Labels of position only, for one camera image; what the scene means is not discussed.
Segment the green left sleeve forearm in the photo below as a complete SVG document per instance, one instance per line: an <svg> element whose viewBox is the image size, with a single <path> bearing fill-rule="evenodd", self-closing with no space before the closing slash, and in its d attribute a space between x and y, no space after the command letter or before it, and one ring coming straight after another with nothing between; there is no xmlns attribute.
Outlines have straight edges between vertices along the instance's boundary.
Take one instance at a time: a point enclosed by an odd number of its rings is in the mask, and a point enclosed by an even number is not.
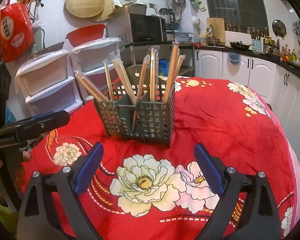
<svg viewBox="0 0 300 240"><path fill-rule="evenodd" d="M18 212L11 212L8 207L0 204L0 221L5 229L16 238L17 235L17 223L18 223Z"/></svg>

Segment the left hand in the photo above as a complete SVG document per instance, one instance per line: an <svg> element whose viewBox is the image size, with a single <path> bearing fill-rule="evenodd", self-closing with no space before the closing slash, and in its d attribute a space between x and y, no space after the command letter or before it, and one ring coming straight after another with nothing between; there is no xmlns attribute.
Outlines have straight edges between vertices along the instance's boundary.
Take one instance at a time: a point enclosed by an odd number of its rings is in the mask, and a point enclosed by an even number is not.
<svg viewBox="0 0 300 240"><path fill-rule="evenodd" d="M0 151L0 179L2 181L10 180L12 183L21 182L25 177L25 167L23 163L30 162L33 155L23 148L15 148Z"/></svg>

